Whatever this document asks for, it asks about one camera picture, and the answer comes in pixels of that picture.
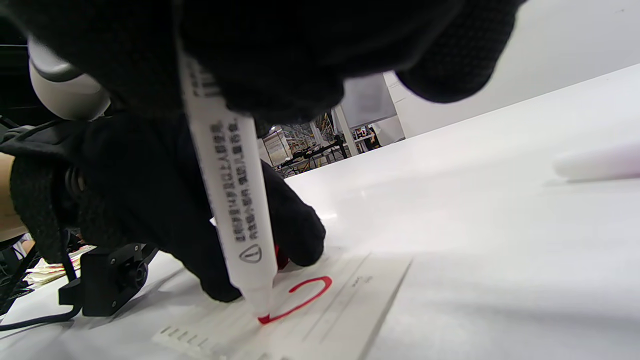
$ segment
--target white table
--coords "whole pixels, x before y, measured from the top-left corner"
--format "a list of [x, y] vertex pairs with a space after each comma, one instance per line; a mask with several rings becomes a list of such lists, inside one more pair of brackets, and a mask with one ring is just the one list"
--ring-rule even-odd
[[[638, 138], [639, 97], [636, 66], [289, 178], [327, 244], [415, 255], [368, 359], [638, 359], [640, 180], [567, 184], [550, 161]], [[0, 334], [0, 354], [180, 359], [150, 342], [204, 299], [179, 269], [159, 256], [119, 317]], [[59, 285], [6, 321], [55, 311]]]

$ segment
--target black cable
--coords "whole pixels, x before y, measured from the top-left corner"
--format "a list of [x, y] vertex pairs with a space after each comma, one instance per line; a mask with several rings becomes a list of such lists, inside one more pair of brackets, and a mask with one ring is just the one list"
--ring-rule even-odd
[[[64, 239], [68, 239], [68, 232], [66, 232], [66, 231], [61, 232], [60, 235], [61, 235], [60, 236], [61, 239], [63, 239], [63, 240]], [[63, 254], [67, 254], [67, 256], [63, 256], [62, 266], [65, 268], [65, 273], [67, 274], [67, 279], [69, 279], [69, 282], [71, 282], [71, 281], [76, 279], [76, 271], [74, 270], [73, 264], [71, 262], [71, 258], [69, 257], [69, 254], [67, 253], [67, 242], [66, 241], [61, 241], [61, 242], [62, 242]], [[35, 256], [35, 252], [36, 251], [34, 249], [32, 249], [32, 251], [29, 251], [29, 254], [27, 254], [27, 257], [31, 256], [31, 259], [28, 260], [28, 261], [25, 261], [25, 260], [27, 260], [27, 258], [24, 258], [22, 260], [22, 263], [20, 264], [20, 267], [18, 269], [18, 270], [22, 269], [22, 272], [16, 272], [16, 274], [13, 275], [14, 277], [17, 274], [21, 274], [19, 276], [24, 275], [24, 272], [27, 270], [27, 268], [24, 267], [23, 264], [27, 263], [26, 266], [28, 266], [28, 263], [30, 263], [33, 260], [33, 256]], [[17, 330], [17, 329], [21, 329], [23, 327], [40, 325], [42, 323], [67, 322], [67, 321], [71, 320], [73, 317], [75, 317], [75, 315], [78, 315], [80, 313], [81, 309], [82, 309], [82, 303], [79, 301], [79, 302], [77, 302], [77, 303], [75, 303], [73, 305], [73, 308], [68, 313], [43, 316], [43, 317], [40, 317], [40, 318], [25, 320], [23, 322], [10, 323], [8, 325], [0, 325], [0, 331]]]

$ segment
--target stack of papers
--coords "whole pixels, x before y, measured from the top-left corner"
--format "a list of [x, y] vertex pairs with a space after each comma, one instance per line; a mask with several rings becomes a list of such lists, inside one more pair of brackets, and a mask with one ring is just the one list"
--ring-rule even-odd
[[410, 263], [410, 256], [328, 250], [314, 266], [276, 276], [268, 324], [244, 300], [206, 300], [154, 341], [207, 360], [363, 359]]
[[[95, 246], [85, 245], [78, 251], [69, 254], [74, 270], [78, 271], [80, 269], [80, 256], [93, 249], [95, 249]], [[27, 273], [25, 280], [27, 280], [30, 285], [41, 286], [63, 277], [65, 275], [65, 269], [62, 267], [62, 264], [52, 265], [44, 259], [40, 259], [34, 268], [27, 270]]]

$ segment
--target black glove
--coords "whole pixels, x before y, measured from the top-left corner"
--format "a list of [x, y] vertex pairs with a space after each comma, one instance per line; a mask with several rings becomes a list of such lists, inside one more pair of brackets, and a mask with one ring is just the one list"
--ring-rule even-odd
[[[87, 191], [104, 199], [100, 206], [80, 206], [79, 227], [88, 243], [106, 247], [123, 245], [122, 241], [153, 243], [184, 263], [212, 298], [231, 301], [240, 296], [229, 283], [218, 236], [209, 222], [212, 214], [184, 118], [153, 121], [119, 113], [94, 122], [51, 122], [6, 136], [0, 151], [17, 159], [36, 156], [80, 169]], [[280, 255], [301, 266], [314, 264], [324, 249], [320, 219], [264, 162], [262, 171]], [[29, 212], [40, 209], [21, 206], [21, 200], [13, 199], [16, 209], [27, 228], [37, 232], [43, 221]], [[124, 235], [90, 234], [90, 229], [83, 229], [83, 223], [105, 218], [114, 218], [115, 230]], [[42, 245], [55, 241], [34, 237], [45, 259], [59, 254], [59, 245], [54, 249]]]
[[[453, 102], [489, 80], [524, 0], [363, 3], [184, 0], [186, 49], [233, 110], [311, 120], [346, 78], [395, 70], [417, 95]], [[146, 117], [182, 111], [171, 0], [0, 0], [21, 28]]]

